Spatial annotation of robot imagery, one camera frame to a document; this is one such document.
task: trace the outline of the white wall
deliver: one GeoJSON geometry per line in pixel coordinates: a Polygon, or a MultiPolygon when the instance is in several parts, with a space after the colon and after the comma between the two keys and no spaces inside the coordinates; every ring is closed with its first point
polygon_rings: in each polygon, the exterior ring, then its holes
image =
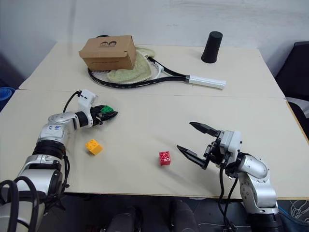
{"type": "Polygon", "coordinates": [[[294,42],[309,41],[308,0],[0,1],[1,52],[25,77],[56,41],[99,34],[132,34],[136,44],[204,46],[218,30],[222,46],[259,48],[274,75],[294,42]]]}

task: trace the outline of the yellow lego brick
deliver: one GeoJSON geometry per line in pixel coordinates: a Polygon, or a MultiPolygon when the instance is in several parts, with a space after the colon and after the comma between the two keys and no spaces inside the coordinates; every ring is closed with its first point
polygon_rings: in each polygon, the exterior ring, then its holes
{"type": "Polygon", "coordinates": [[[97,155],[103,148],[100,144],[94,139],[90,140],[88,143],[85,144],[85,147],[93,154],[97,155]]]}

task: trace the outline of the table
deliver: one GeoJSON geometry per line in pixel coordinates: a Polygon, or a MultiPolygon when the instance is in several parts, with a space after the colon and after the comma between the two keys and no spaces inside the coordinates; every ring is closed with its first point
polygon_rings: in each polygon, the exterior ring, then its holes
{"type": "Polygon", "coordinates": [[[150,46],[155,58],[166,67],[184,74],[226,80],[224,90],[185,83],[164,82],[138,89],[113,89],[93,82],[78,51],[84,43],[57,43],[33,74],[19,87],[28,90],[75,91],[158,95],[284,98],[258,49],[220,48],[214,64],[201,61],[203,47],[150,46]]]}
{"type": "MultiPolygon", "coordinates": [[[[15,92],[0,113],[0,181],[16,177],[32,154],[47,118],[61,112],[71,94],[34,89],[15,92]]],[[[125,91],[96,94],[98,103],[110,105],[119,114],[102,126],[76,132],[68,148],[71,172],[67,192],[218,197],[219,169],[210,164],[202,170],[176,148],[181,145],[203,154],[214,138],[189,125],[197,121],[216,129],[241,131],[242,151],[269,165],[279,199],[309,198],[304,171],[309,163],[309,146],[282,98],[125,91]],[[90,139],[104,147],[96,156],[85,149],[90,139]],[[171,165],[161,167],[158,152],[167,150],[171,165]]],[[[77,99],[71,101],[68,110],[77,111],[77,99]]],[[[226,189],[232,182],[224,176],[226,189]]],[[[232,197],[240,198],[239,191],[235,190],[232,197]]]]}

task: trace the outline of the floor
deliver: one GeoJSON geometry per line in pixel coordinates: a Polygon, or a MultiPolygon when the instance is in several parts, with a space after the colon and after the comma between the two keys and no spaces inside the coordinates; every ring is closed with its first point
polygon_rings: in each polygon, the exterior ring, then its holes
{"type": "MultiPolygon", "coordinates": [[[[213,199],[199,201],[177,197],[81,194],[63,199],[66,211],[51,209],[44,216],[39,232],[85,232],[86,225],[105,227],[114,215],[133,205],[143,212],[145,232],[168,232],[169,203],[175,199],[183,200],[194,211],[201,232],[222,231],[222,215],[213,199]]],[[[290,201],[279,201],[279,205],[281,211],[290,212],[290,201]]],[[[302,202],[295,204],[297,207],[301,205],[302,202]]],[[[245,223],[246,212],[241,204],[232,203],[228,217],[235,225],[240,226],[238,232],[250,231],[245,223]]]]}

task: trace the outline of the tennis racket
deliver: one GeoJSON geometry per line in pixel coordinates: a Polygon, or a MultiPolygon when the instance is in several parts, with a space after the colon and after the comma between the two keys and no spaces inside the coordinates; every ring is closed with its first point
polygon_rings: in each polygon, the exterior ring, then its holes
{"type": "Polygon", "coordinates": [[[139,80],[138,82],[113,83],[107,77],[109,71],[92,71],[88,68],[88,73],[95,82],[112,88],[138,88],[165,81],[182,81],[188,84],[208,86],[219,89],[223,89],[226,85],[226,81],[208,79],[194,75],[184,75],[178,72],[174,72],[160,64],[152,57],[148,57],[147,61],[150,65],[151,75],[144,78],[143,80],[139,80]],[[160,77],[161,73],[167,73],[170,76],[160,77]]]}

